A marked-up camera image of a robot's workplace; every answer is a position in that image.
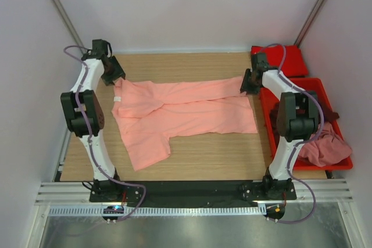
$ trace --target gray floor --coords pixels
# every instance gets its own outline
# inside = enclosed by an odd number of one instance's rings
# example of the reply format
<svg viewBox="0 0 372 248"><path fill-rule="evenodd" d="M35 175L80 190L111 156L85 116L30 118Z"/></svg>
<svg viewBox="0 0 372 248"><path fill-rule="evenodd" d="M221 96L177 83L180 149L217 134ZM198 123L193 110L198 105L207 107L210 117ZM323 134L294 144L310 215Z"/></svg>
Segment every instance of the gray floor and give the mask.
<svg viewBox="0 0 372 248"><path fill-rule="evenodd" d="M311 204L288 204L283 220L305 216ZM49 217L42 248L226 248L351 247L336 203L318 204L315 214L298 225L275 224L262 216L149 217L96 225L97 217Z"/></svg>

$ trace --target pile of clothes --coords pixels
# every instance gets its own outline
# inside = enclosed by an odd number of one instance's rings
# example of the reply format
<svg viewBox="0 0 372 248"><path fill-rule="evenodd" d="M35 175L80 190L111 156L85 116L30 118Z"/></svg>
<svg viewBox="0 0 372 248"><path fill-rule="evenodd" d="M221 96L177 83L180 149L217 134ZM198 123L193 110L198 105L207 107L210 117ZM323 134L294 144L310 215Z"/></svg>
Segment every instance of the pile of clothes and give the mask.
<svg viewBox="0 0 372 248"><path fill-rule="evenodd" d="M324 167L337 164L349 157L352 154L352 149L333 130L331 123L339 118L338 113L332 112L325 104L320 103L320 106L324 114L323 130L317 140L306 143L302 147L298 159L312 163L315 166ZM277 131L278 109L279 103L270 112L270 122L273 128L276 146L278 146L280 139Z"/></svg>

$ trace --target pink garment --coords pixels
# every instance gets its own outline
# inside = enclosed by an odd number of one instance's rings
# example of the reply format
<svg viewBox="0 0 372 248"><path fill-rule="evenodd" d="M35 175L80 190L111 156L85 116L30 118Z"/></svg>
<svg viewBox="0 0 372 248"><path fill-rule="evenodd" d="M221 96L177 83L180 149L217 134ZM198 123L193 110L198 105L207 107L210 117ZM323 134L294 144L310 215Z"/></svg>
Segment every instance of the pink garment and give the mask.
<svg viewBox="0 0 372 248"><path fill-rule="evenodd" d="M133 169L168 158L173 136L257 133L241 83L242 77L171 84L118 80L112 113Z"/></svg>
<svg viewBox="0 0 372 248"><path fill-rule="evenodd" d="M339 163L352 152L350 146L335 133L331 123L326 122L319 138L306 143L298 157L308 160L315 166L324 167Z"/></svg>

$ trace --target red lid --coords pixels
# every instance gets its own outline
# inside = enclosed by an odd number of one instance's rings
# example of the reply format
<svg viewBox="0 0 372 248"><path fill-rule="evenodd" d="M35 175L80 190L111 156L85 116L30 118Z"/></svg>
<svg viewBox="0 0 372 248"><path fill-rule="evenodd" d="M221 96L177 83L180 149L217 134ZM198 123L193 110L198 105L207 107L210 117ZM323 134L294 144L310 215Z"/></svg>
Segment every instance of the red lid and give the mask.
<svg viewBox="0 0 372 248"><path fill-rule="evenodd" d="M262 49L261 46L253 46L251 53L258 53ZM286 77L304 77L309 74L309 71L302 59L301 50L297 46L285 46L287 55L285 57L282 71ZM273 46L263 50L267 55L267 60L272 66L279 66L283 57L282 46Z"/></svg>

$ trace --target red box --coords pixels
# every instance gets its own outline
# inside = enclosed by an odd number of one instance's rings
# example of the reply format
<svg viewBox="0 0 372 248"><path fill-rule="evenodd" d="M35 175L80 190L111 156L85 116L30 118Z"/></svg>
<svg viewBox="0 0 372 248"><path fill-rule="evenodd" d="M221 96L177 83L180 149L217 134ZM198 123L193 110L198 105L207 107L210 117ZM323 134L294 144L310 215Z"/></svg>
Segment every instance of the red box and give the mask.
<svg viewBox="0 0 372 248"><path fill-rule="evenodd" d="M251 48L251 54L258 53L262 49L261 46L253 46ZM287 55L285 56L284 64L281 68L284 75L290 77L305 77L309 74L309 71L303 61L301 50L297 46L285 46ZM272 46L264 49L267 56L267 62L272 66L279 66L283 58L283 47Z"/></svg>
<svg viewBox="0 0 372 248"><path fill-rule="evenodd" d="M332 109L330 101L327 98L327 94L324 90L323 84L318 78L290 78L290 80L298 85L299 87L302 87L305 90L314 90L317 95L320 102L327 105L330 109ZM275 97L274 94L271 93L267 88L262 88L260 92L260 100L262 104L263 114L265 117L265 123L267 128L267 134L269 136L269 142L270 142L270 149L271 149L271 155L272 157L275 156L275 153L277 151L277 146L275 144L274 140L274 134L273 134L273 128L271 126L270 122L270 112L276 105L276 103L279 102L279 100ZM332 127L337 135L339 135L342 139L342 134L339 129L339 126L337 124L337 121L331 122ZM335 170L350 170L353 167L353 163L351 161L351 158L348 157L346 159L343 159L337 164L331 165L331 166L325 166L325 167L318 167L314 166L313 164L297 160L295 163L294 170L301 170L301 171L309 171L309 170L328 170L328 171L335 171Z"/></svg>

